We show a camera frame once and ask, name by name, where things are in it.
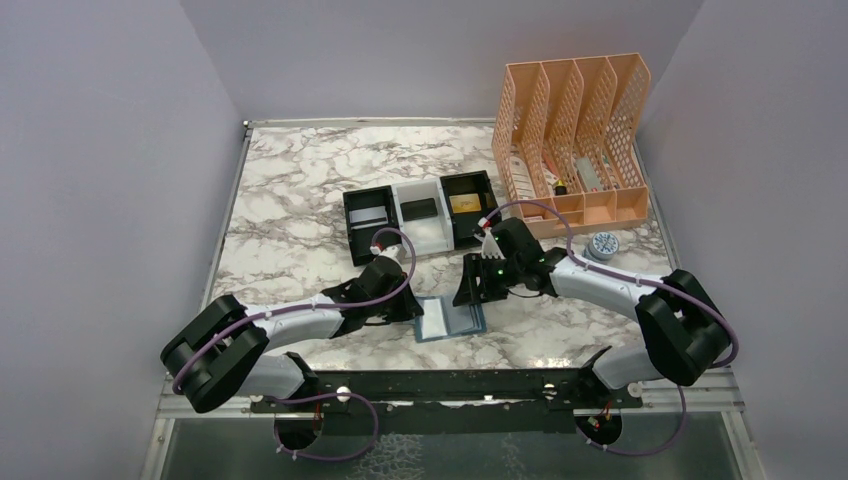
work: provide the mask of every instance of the marble table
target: marble table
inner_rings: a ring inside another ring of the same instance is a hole
[[[342,207],[347,190],[485,169],[504,202],[491,141],[491,127],[472,125],[254,129],[213,296],[233,293],[264,308],[357,276]],[[671,271],[653,213],[643,226],[615,234],[621,249],[611,266]],[[576,236],[576,248],[586,241]],[[468,252],[421,258],[413,292],[453,294]],[[488,332],[481,335],[419,344],[411,326],[390,325],[279,353],[298,352],[315,370],[572,367],[604,346],[641,338],[635,323],[576,299],[510,298],[483,308]]]

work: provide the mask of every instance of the yellow and black marker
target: yellow and black marker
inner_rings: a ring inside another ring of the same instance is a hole
[[[562,183],[562,180],[557,180],[557,183],[554,184],[554,195],[567,195],[568,190],[565,188],[565,184]]]

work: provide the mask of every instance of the metal table frame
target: metal table frame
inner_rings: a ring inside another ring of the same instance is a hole
[[[224,248],[224,240],[233,213],[244,163],[247,158],[248,147],[254,128],[268,127],[384,127],[384,126],[494,126],[493,118],[319,118],[307,120],[263,120],[245,121],[244,139],[241,153],[238,158],[237,173],[230,187],[227,210],[224,215],[221,228],[218,232],[215,250],[209,266],[209,275],[201,296],[198,311],[202,310],[210,300],[212,287]],[[642,169],[643,177],[648,184],[651,195],[651,204],[657,216],[663,243],[672,269],[679,268],[680,261],[674,241],[662,215],[662,208],[656,198],[656,193],[651,185],[650,177],[645,171],[641,153],[638,145],[634,145],[639,167]],[[712,412],[720,413],[724,420],[728,439],[733,449],[736,464],[743,478],[752,480],[765,480],[762,464],[757,453],[756,444],[748,433],[745,423],[745,403],[736,384],[730,367],[710,370],[691,387],[684,389],[688,410],[690,412]],[[676,387],[668,381],[660,380],[645,382],[643,389],[643,407],[640,409],[628,409],[627,415],[651,414],[651,413],[678,413],[680,411],[680,399]],[[595,413],[595,410],[574,410],[575,415]],[[162,476],[167,458],[169,445],[174,432],[175,422],[185,418],[296,418],[300,413],[253,413],[251,412],[251,401],[247,398],[233,398],[216,410],[203,415],[197,414],[191,408],[184,397],[174,395],[171,392],[171,379],[165,379],[162,393],[159,397],[159,406],[156,410],[156,420],[153,424],[153,433],[147,450],[144,466],[141,473],[142,479],[159,479]]]

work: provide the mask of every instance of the gray floor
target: gray floor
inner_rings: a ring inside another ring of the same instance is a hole
[[[679,415],[631,415],[616,447],[663,443]],[[319,438],[310,451],[344,454],[366,437]],[[693,414],[670,450],[623,458],[589,447],[577,435],[509,433],[384,435],[362,459],[340,464],[292,461],[275,453],[270,419],[179,420],[164,478],[374,479],[738,479],[721,414]]]

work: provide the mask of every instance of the wall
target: wall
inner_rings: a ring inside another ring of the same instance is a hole
[[[243,128],[176,0],[0,4],[2,476],[137,478]]]
[[[769,478],[843,478],[848,5],[707,0],[639,137],[683,264],[736,326]]]
[[[504,64],[641,52],[703,0],[182,0],[244,118],[493,117]]]

